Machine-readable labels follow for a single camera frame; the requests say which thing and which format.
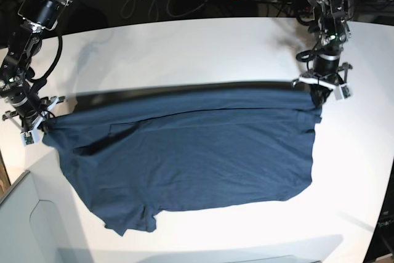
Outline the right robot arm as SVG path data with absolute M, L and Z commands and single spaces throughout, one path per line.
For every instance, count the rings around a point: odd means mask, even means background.
M 1 98 L 13 107 L 13 111 L 3 114 L 2 120 L 13 122 L 20 131 L 24 145 L 41 140 L 40 132 L 45 131 L 55 117 L 52 109 L 65 100 L 64 97 L 38 96 L 60 60 L 62 35 L 57 35 L 58 48 L 54 61 L 40 78 L 35 78 L 31 62 L 41 49 L 43 32 L 55 30 L 60 16 L 72 1 L 24 0 L 18 10 L 22 24 L 13 33 L 1 64 Z

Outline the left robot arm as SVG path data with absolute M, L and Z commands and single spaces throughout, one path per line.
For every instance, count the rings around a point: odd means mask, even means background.
M 296 55 L 298 62 L 304 63 L 307 70 L 292 81 L 292 86 L 307 84 L 316 108 L 321 107 L 331 94 L 336 100 L 352 96 L 347 81 L 348 72 L 353 66 L 340 63 L 344 44 L 351 33 L 347 24 L 347 9 L 344 0 L 307 0 L 313 9 L 313 20 L 304 21 L 299 15 L 296 19 L 308 27 L 316 38 L 315 45 Z

